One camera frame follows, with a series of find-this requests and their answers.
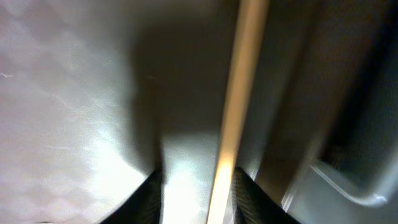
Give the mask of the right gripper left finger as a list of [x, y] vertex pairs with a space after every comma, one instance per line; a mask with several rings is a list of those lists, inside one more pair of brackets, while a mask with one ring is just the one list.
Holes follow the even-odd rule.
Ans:
[[155, 170], [101, 224], [159, 224], [162, 210], [162, 172]]

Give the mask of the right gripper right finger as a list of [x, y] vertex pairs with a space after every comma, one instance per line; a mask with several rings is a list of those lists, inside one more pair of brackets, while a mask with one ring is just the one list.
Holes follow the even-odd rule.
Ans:
[[299, 224], [240, 167], [236, 167], [233, 174], [233, 200], [235, 224]]

